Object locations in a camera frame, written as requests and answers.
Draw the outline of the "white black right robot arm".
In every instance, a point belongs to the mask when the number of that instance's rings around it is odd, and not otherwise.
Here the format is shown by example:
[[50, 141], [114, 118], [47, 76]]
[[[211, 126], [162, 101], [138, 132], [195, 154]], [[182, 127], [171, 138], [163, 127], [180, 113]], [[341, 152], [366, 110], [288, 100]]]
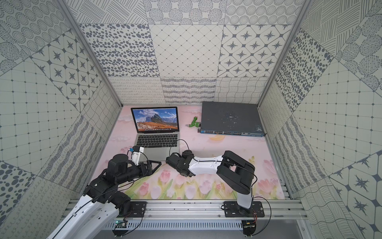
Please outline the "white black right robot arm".
[[196, 157], [191, 150], [172, 153], [166, 163], [184, 177], [200, 174], [218, 175], [237, 193], [237, 205], [249, 210], [252, 206], [252, 184], [256, 179], [255, 167], [232, 151], [213, 158]]

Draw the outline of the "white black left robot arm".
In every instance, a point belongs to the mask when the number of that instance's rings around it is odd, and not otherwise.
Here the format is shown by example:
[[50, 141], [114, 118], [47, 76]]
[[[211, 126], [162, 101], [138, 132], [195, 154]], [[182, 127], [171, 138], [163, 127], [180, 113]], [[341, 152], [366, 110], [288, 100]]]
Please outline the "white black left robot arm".
[[141, 207], [131, 206], [131, 198], [119, 191], [129, 183], [152, 175], [162, 163], [134, 161], [117, 154], [106, 169], [85, 188], [76, 206], [49, 235], [50, 239], [92, 239], [117, 216], [130, 216]]

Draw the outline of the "silver open laptop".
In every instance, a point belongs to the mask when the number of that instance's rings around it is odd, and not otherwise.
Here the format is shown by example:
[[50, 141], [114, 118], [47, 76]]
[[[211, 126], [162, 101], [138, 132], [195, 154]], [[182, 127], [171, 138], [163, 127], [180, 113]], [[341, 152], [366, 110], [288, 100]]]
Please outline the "silver open laptop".
[[180, 126], [177, 107], [131, 108], [137, 137], [143, 148], [140, 160], [165, 161], [179, 152]]

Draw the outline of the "green crimping tool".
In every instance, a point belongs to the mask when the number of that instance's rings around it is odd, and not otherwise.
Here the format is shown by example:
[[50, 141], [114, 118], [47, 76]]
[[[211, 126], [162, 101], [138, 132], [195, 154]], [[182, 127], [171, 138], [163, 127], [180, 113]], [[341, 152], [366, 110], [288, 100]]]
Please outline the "green crimping tool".
[[200, 127], [201, 127], [201, 123], [198, 122], [198, 117], [195, 116], [195, 117], [193, 118], [193, 121], [192, 121], [191, 123], [186, 124], [186, 127], [196, 127], [196, 128], [200, 128]]

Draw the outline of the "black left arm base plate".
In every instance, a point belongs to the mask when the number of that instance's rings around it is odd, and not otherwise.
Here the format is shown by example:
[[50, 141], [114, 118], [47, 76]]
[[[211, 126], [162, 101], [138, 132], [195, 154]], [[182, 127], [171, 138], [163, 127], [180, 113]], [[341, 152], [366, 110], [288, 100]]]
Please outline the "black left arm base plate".
[[123, 218], [142, 218], [147, 207], [146, 201], [129, 201], [119, 208], [119, 217]]

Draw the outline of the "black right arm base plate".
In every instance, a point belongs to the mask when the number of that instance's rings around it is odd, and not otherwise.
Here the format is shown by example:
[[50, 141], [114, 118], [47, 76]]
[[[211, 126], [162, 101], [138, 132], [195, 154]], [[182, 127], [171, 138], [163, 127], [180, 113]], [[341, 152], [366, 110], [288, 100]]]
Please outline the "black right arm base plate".
[[225, 201], [223, 202], [222, 209], [226, 218], [265, 217], [264, 208], [260, 201], [253, 201], [250, 209], [240, 207], [236, 201]]

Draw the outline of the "dark grey network switch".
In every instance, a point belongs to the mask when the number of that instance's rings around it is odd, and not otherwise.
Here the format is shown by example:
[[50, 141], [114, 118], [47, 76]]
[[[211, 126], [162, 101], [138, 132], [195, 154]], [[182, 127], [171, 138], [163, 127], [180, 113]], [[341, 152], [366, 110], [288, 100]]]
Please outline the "dark grey network switch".
[[245, 103], [203, 102], [200, 133], [264, 137], [258, 106]]

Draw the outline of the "aluminium mounting rail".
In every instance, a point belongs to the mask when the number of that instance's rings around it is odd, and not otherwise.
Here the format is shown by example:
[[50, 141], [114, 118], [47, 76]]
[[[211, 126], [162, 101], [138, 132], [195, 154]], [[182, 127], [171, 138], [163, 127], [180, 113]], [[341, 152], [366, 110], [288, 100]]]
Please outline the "aluminium mounting rail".
[[[306, 220], [307, 214], [299, 200], [264, 200], [265, 217], [231, 218], [236, 220], [273, 219]], [[222, 209], [223, 200], [148, 200], [145, 220], [228, 220]]]

